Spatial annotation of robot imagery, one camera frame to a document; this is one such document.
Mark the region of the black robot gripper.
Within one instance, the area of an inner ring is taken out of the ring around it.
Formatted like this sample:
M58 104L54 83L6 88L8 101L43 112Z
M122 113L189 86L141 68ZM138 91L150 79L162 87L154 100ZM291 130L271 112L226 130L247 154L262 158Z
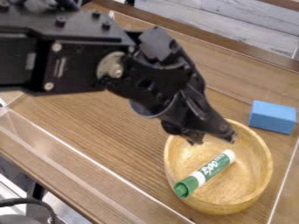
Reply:
M206 135L234 144L238 133L210 105L205 79L174 37L161 27L129 36L134 44L106 53L98 63L98 84L191 145L203 144Z

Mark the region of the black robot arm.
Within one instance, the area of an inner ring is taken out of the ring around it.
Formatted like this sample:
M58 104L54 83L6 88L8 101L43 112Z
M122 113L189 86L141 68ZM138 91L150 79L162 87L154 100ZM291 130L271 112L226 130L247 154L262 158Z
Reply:
M0 0L0 91L14 90L109 91L191 144L207 135L237 140L209 102L201 71L167 30L130 31L109 14L83 10L78 0Z

